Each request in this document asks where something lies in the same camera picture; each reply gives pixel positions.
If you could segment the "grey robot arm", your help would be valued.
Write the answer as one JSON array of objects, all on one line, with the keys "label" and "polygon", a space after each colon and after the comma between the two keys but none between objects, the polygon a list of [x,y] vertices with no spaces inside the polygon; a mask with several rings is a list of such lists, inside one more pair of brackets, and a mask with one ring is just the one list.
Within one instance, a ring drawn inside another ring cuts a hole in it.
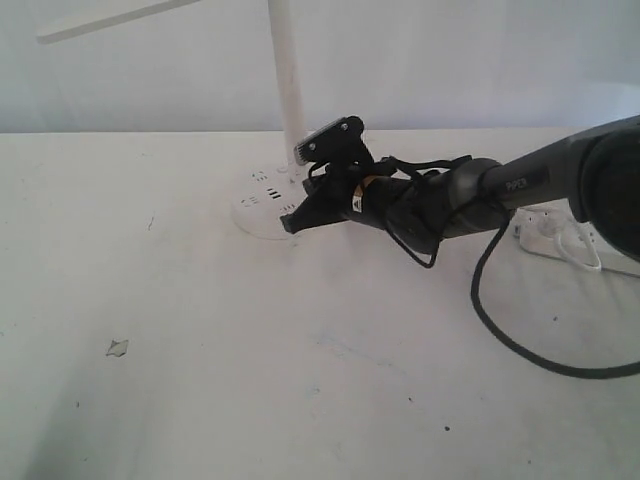
[{"label": "grey robot arm", "polygon": [[295,147],[311,168],[301,204],[281,216],[290,234],[344,221],[386,231],[409,253],[492,231],[519,208],[566,200],[616,250],[639,257],[639,119],[557,140],[502,164],[464,155],[423,163],[375,160],[358,116],[341,117]]}]

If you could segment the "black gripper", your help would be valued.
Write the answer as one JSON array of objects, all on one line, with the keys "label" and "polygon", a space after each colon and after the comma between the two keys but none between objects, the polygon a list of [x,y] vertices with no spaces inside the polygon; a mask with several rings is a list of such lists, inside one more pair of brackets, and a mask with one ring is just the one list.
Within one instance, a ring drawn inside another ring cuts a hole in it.
[{"label": "black gripper", "polygon": [[410,254],[435,255],[446,231],[450,202],[429,175],[396,178],[389,164],[328,166],[303,182],[306,198],[280,217],[285,232],[352,221],[386,232]]}]

